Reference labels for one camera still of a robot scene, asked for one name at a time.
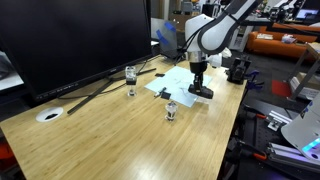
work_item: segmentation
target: floor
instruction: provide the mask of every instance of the floor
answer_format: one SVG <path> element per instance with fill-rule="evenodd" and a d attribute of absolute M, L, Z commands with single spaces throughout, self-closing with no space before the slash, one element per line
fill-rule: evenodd
<path fill-rule="evenodd" d="M 230 67 L 235 57 L 239 57 L 241 54 L 247 54 L 250 57 L 250 60 L 252 61 L 247 72 L 251 72 L 252 70 L 258 70 L 260 74 L 257 76 L 256 80 L 258 82 L 264 82 L 264 87 L 261 90 L 249 91 L 246 99 L 258 99 L 297 112 L 303 110 L 305 106 L 309 103 L 308 100 L 302 99 L 290 101 L 286 97 L 278 96 L 272 93 L 272 80 L 286 80 L 290 72 L 294 68 L 297 59 L 279 56 L 269 56 L 264 54 L 253 54 L 248 52 L 241 53 L 237 51 L 232 51 L 232 53 L 233 55 L 231 58 L 224 59 L 224 62 L 222 63 L 223 66 L 227 68 Z M 306 73 L 311 66 L 311 63 L 303 63 L 299 70 L 301 72 Z"/>

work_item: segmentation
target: black monitor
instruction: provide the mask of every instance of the black monitor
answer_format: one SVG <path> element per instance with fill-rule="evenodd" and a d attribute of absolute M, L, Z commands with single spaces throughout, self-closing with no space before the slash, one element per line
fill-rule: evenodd
<path fill-rule="evenodd" d="M 0 46 L 36 100 L 152 57 L 144 0 L 0 4 Z"/>
<path fill-rule="evenodd" d="M 204 4 L 202 5 L 202 14 L 205 14 L 209 17 L 212 17 L 212 13 L 213 13 L 213 4 Z"/>

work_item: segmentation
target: computer monitor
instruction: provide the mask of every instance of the computer monitor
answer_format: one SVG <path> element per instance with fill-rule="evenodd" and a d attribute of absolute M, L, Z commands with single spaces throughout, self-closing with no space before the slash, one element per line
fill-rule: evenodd
<path fill-rule="evenodd" d="M 144 0 L 1 0 L 0 46 L 36 100 L 152 57 Z"/>
<path fill-rule="evenodd" d="M 318 14 L 318 11 L 319 10 L 316 10 L 316 9 L 300 9 L 297 16 L 296 16 L 296 19 L 300 19 L 300 20 L 303 20 L 306 18 L 307 14 Z"/>
<path fill-rule="evenodd" d="M 205 14 L 209 17 L 212 17 L 212 13 L 213 13 L 213 4 L 204 4 L 202 5 L 202 14 Z"/>

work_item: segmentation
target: clear glass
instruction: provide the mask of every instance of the clear glass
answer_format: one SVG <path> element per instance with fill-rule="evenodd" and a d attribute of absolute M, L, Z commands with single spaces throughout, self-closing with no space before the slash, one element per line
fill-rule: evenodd
<path fill-rule="evenodd" d="M 178 110 L 178 105 L 173 101 L 169 102 L 166 106 L 167 115 L 165 118 L 169 121 L 173 121 L 176 117 L 176 112 Z"/>
<path fill-rule="evenodd" d="M 128 88 L 129 88 L 128 96 L 136 96 L 137 95 L 137 91 L 136 91 L 136 86 L 135 85 L 129 85 Z"/>
<path fill-rule="evenodd" d="M 136 96 L 136 82 L 137 82 L 137 75 L 136 75 L 136 67 L 134 66 L 127 66 L 125 69 L 126 72 L 126 82 L 128 84 L 128 96 Z"/>

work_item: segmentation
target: sheet of paper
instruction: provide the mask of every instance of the sheet of paper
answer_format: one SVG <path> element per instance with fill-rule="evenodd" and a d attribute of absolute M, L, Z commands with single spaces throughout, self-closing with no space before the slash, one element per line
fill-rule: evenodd
<path fill-rule="evenodd" d="M 165 73 L 164 77 L 158 77 L 151 81 L 145 87 L 151 91 L 159 92 L 166 87 L 167 93 L 170 93 L 170 99 L 179 102 L 187 107 L 192 107 L 198 96 L 188 92 L 190 84 L 193 84 L 194 74 L 189 69 L 178 66 L 173 67 Z M 204 75 L 203 86 L 207 86 L 211 77 Z"/>

